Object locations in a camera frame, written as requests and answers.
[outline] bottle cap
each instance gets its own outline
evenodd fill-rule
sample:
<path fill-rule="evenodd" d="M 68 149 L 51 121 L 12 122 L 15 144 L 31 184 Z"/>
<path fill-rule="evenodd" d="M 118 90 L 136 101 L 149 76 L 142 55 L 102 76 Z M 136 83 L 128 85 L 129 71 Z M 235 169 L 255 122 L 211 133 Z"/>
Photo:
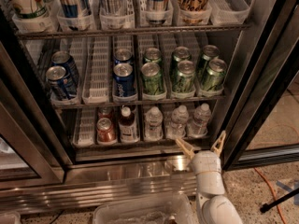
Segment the bottle cap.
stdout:
<path fill-rule="evenodd" d="M 202 110 L 204 110 L 204 111 L 208 111 L 208 109 L 209 109 L 209 105 L 208 105 L 207 103 L 203 103 L 200 107 L 201 107 Z"/>
<path fill-rule="evenodd" d="M 131 115 L 131 110 L 129 107 L 125 106 L 124 108 L 121 109 L 121 114 L 124 116 L 124 117 L 128 117 Z"/>

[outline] shelf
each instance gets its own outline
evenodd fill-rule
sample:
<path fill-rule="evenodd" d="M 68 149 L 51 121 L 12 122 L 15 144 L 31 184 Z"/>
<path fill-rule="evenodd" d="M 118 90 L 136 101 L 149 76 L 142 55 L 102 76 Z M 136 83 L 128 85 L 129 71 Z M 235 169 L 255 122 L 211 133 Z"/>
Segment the shelf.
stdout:
<path fill-rule="evenodd" d="M 204 25 L 204 26 L 167 26 L 167 27 L 140 27 L 134 29 L 121 30 L 96 30 L 84 32 L 57 32 L 57 33 L 31 33 L 16 34 L 21 40 L 39 40 L 39 39 L 60 39 L 76 37 L 102 37 L 117 35 L 160 35 L 160 34 L 177 34 L 182 32 L 222 32 L 222 31 L 243 31 L 250 28 L 249 23 L 241 25 Z"/>

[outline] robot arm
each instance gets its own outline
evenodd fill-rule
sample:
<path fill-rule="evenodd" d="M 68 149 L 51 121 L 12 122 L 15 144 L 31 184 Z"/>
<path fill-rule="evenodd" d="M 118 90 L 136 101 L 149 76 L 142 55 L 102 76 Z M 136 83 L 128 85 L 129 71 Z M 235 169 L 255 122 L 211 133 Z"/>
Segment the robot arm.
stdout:
<path fill-rule="evenodd" d="M 225 132 L 217 139 L 211 150 L 193 152 L 193 146 L 182 139 L 176 143 L 191 160 L 191 167 L 197 182 L 197 216 L 200 224 L 242 224 L 233 204 L 223 196 L 225 188 L 221 176 L 220 154 Z"/>

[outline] cable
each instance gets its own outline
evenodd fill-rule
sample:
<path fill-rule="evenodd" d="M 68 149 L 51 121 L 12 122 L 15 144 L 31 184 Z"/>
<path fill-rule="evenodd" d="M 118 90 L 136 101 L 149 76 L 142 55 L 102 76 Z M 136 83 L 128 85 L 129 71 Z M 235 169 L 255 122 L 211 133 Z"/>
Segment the cable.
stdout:
<path fill-rule="evenodd" d="M 272 193 L 272 195 L 273 195 L 274 200 L 276 200 L 276 199 L 277 199 L 277 195 L 276 195 L 276 193 L 274 192 L 274 189 L 273 189 L 271 183 L 268 181 L 268 179 L 267 179 L 267 178 L 266 178 L 266 177 L 265 177 L 265 176 L 264 176 L 264 175 L 263 175 L 257 168 L 254 168 L 254 170 L 255 170 L 255 172 L 258 173 L 259 176 L 266 182 L 266 184 L 268 185 L 268 187 L 269 187 L 270 190 L 271 190 L 271 193 Z M 285 217 L 284 217 L 283 214 L 282 214 L 282 211 L 281 211 L 281 209 L 280 209 L 280 206 L 277 205 L 277 208 L 278 208 L 278 213 L 279 213 L 279 215 L 280 215 L 280 218 L 281 218 L 282 222 L 283 222 L 284 224 L 287 224 L 287 221 L 285 220 Z"/>

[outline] speckled floor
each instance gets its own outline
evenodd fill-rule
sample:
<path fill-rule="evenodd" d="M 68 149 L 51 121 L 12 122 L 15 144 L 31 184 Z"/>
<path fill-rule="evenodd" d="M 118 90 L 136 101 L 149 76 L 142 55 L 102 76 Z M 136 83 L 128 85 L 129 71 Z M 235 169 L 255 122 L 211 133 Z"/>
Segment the speckled floor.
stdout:
<path fill-rule="evenodd" d="M 299 188 L 299 162 L 270 165 L 258 168 L 280 198 L 288 193 L 287 189 Z M 244 224 L 280 224 L 283 223 L 276 207 L 262 214 L 264 203 L 274 201 L 270 188 L 258 173 L 250 168 L 223 174 L 227 196 L 235 205 Z M 191 200 L 195 214 L 195 201 Z M 288 224 L 299 223 L 299 195 L 280 205 L 281 212 Z M 21 216 L 22 224 L 93 224 L 95 207 L 39 215 Z"/>

